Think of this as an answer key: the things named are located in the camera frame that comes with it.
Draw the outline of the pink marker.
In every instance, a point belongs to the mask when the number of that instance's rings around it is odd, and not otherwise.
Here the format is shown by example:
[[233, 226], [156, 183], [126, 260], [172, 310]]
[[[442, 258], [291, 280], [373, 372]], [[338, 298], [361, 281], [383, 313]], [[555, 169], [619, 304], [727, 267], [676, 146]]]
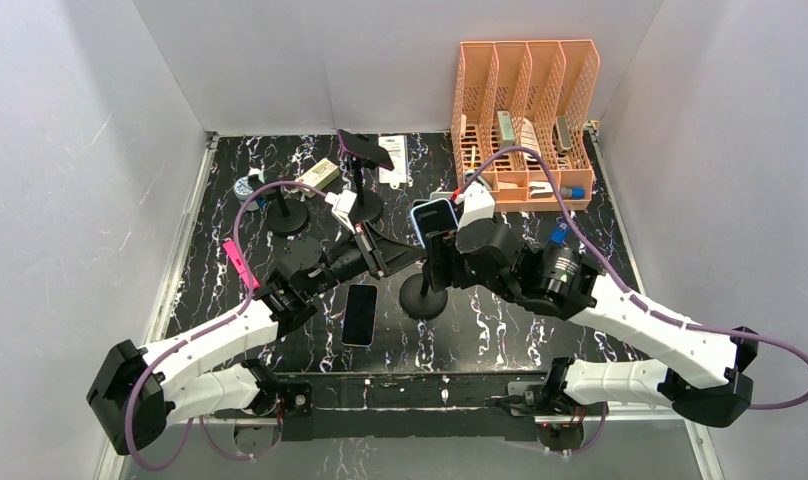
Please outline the pink marker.
[[248, 271], [245, 261], [242, 259], [239, 249], [233, 240], [226, 241], [223, 245], [223, 250], [227, 258], [232, 263], [239, 277], [242, 279], [244, 285], [251, 291], [255, 291], [259, 286], [257, 278]]

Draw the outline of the orange file organizer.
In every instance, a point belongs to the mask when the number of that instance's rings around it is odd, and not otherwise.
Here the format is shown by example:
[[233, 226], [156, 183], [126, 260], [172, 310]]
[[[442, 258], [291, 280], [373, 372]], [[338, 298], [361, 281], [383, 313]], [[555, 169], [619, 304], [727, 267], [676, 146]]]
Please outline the orange file organizer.
[[499, 212], [569, 210], [591, 203], [584, 145], [600, 57], [590, 39], [463, 42], [451, 120], [459, 182], [481, 183]]

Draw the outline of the white labelled package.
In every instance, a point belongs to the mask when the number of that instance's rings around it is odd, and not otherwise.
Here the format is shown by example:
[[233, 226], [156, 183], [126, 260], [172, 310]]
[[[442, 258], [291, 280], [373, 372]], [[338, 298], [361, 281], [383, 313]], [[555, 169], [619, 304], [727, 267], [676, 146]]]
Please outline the white labelled package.
[[379, 182], [393, 189], [406, 188], [409, 185], [408, 148], [405, 135], [380, 136], [378, 144], [390, 156], [392, 170], [380, 169]]

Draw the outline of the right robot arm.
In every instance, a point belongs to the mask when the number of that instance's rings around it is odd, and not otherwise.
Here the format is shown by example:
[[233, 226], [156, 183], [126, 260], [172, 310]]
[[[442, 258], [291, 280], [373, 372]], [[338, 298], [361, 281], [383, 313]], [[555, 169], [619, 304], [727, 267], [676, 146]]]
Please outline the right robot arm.
[[433, 289], [483, 286], [507, 303], [539, 316], [592, 328], [646, 354], [643, 361], [552, 361], [530, 406], [557, 414], [604, 402], [673, 409], [709, 427], [731, 425], [752, 403], [753, 382], [743, 372], [753, 343], [733, 334], [698, 331], [686, 317], [671, 325], [651, 301], [566, 246], [533, 246], [493, 219], [425, 239]]

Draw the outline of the black base frame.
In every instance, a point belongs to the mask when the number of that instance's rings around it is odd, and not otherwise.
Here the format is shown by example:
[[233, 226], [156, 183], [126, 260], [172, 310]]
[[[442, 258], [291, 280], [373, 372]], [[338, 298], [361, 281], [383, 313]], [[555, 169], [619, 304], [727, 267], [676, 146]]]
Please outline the black base frame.
[[285, 438], [499, 437], [533, 441], [547, 427], [594, 432], [602, 406], [548, 404], [543, 373], [280, 373]]

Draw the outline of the white-edged black smartphone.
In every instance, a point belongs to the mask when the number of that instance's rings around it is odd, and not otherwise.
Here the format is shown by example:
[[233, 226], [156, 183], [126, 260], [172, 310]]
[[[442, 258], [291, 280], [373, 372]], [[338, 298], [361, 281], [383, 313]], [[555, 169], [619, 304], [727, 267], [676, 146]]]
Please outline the white-edged black smartphone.
[[342, 322], [341, 342], [349, 347], [369, 347], [374, 340], [378, 289], [375, 285], [350, 285]]

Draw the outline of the black round-base phone stand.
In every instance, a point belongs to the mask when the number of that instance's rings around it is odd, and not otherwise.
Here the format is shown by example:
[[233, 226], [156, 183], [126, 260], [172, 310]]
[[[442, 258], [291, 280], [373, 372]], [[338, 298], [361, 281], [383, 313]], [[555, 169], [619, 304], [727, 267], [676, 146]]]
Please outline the black round-base phone stand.
[[283, 193], [283, 188], [291, 186], [291, 182], [275, 181], [264, 184], [259, 173], [250, 173], [248, 185], [252, 192], [264, 185], [270, 186], [269, 190], [254, 198], [252, 205], [263, 211], [264, 224], [273, 235], [288, 237], [307, 227], [308, 208], [301, 201], [287, 198]]

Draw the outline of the beige small box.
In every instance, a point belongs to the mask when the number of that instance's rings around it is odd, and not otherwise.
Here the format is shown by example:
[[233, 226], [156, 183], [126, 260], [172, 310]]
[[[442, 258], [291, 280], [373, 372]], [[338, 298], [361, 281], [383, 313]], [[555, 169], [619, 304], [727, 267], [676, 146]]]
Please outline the beige small box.
[[328, 158], [323, 158], [296, 179], [298, 183], [313, 187], [313, 190], [296, 188], [296, 192], [308, 198], [314, 197], [317, 191], [321, 191], [322, 195], [325, 195], [326, 188], [329, 187], [334, 180], [338, 179], [339, 176], [339, 165]]

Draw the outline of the light blue phone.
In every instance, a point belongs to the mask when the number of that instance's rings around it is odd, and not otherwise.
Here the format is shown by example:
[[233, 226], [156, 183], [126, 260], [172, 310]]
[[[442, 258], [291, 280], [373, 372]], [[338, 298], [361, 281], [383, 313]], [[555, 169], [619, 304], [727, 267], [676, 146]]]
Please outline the light blue phone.
[[422, 248], [427, 247], [429, 235], [454, 231], [459, 226], [455, 206], [448, 198], [418, 200], [409, 217]]

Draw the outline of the silver desktop phone stand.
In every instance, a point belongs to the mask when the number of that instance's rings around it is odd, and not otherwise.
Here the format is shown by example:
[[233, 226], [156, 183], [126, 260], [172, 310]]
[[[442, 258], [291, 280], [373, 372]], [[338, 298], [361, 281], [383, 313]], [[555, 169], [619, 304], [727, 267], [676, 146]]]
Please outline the silver desktop phone stand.
[[454, 195], [453, 192], [437, 191], [437, 192], [431, 192], [429, 198], [430, 200], [451, 199], [453, 195]]

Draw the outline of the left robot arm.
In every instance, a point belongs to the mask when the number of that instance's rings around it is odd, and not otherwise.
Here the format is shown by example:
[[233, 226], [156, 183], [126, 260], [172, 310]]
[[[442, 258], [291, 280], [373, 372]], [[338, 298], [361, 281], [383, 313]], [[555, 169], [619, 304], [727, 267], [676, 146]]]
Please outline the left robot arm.
[[171, 423], [222, 410], [307, 416], [309, 384], [281, 380], [259, 360], [227, 369], [222, 363], [302, 328], [318, 311], [315, 298], [338, 285], [365, 273], [388, 278], [424, 256], [423, 248], [387, 238], [369, 223], [330, 251], [301, 236], [276, 255], [249, 301], [173, 338], [112, 347], [87, 403], [119, 455], [150, 445]]

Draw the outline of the purple phone on stand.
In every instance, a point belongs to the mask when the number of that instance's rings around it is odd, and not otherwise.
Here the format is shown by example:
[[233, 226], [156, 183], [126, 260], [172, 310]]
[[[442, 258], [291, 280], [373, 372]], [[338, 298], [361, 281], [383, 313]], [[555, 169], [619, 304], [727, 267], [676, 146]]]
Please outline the purple phone on stand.
[[339, 156], [342, 159], [358, 160], [363, 167], [369, 169], [381, 168], [387, 171], [394, 169], [390, 153], [368, 137], [344, 129], [337, 129], [336, 134], [339, 141]]

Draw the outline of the blue white tape roll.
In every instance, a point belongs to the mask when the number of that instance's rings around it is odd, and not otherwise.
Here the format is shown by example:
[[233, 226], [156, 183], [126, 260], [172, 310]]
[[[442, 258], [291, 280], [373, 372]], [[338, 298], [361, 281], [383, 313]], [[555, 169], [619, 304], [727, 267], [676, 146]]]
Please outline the blue white tape roll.
[[[257, 189], [265, 185], [262, 169], [251, 168], [248, 173], [237, 179], [233, 185], [233, 192], [240, 204], [243, 204]], [[264, 195], [257, 196], [246, 207], [247, 212], [264, 210], [266, 200]]]

